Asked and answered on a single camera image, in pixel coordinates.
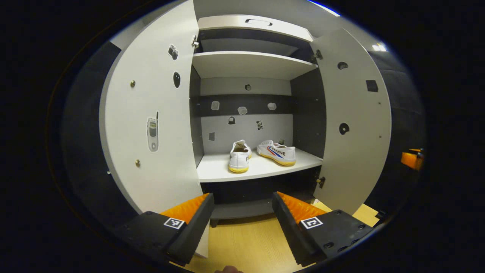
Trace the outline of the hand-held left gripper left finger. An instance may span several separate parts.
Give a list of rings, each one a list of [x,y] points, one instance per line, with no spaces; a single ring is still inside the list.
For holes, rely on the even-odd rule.
[[[206,193],[162,213],[144,212],[114,230],[116,237],[156,263],[190,263],[211,219],[214,195]]]

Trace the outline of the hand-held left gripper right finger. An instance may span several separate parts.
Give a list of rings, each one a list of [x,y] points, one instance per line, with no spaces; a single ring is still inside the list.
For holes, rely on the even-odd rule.
[[[326,212],[278,191],[272,194],[272,209],[303,267],[335,258],[373,230],[342,210]]]

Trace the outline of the white canvas shoe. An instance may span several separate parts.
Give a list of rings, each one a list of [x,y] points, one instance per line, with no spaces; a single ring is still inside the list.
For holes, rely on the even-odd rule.
[[[257,145],[257,153],[282,166],[293,166],[297,161],[295,147],[282,145],[273,140],[265,140]]]
[[[229,153],[228,169],[233,173],[244,173],[249,169],[249,160],[252,157],[252,149],[245,140],[233,143]]]

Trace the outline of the white shoe cabinet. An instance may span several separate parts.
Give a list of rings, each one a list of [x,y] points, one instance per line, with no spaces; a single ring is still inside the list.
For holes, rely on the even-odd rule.
[[[258,30],[199,30],[197,39],[200,45],[194,53],[263,52],[307,62],[314,53],[311,42]],[[273,140],[323,157],[326,108],[318,68],[286,81],[255,77],[202,79],[192,65],[190,95],[197,167],[206,154],[229,154],[239,140],[245,140],[256,152],[261,142]],[[203,192],[215,197],[211,226],[214,228],[221,220],[272,213],[275,191],[312,200],[320,169],[316,166],[259,179],[201,183]]]

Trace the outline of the white cabinet shelf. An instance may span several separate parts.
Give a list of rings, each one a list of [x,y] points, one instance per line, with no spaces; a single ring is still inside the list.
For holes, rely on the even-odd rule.
[[[195,53],[192,65],[202,79],[255,77],[289,81],[318,68],[287,56],[247,51]]]
[[[322,159],[300,149],[296,149],[296,164],[283,166],[257,154],[253,150],[248,171],[234,173],[229,170],[229,154],[206,154],[202,157],[197,172],[201,183],[231,182],[259,179],[310,169],[322,165]]]

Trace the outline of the black backdrop cloth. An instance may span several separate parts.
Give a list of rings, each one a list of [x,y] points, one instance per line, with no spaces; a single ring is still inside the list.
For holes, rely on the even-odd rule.
[[[66,97],[59,130],[72,190],[86,212],[109,230],[137,215],[114,178],[107,174],[99,136],[102,87],[120,52],[116,45],[106,42],[80,69]],[[369,55],[388,87],[393,129],[382,174],[365,204],[389,216],[416,188],[417,176],[400,159],[409,148],[426,145],[426,111],[411,73],[396,57],[375,51]]]

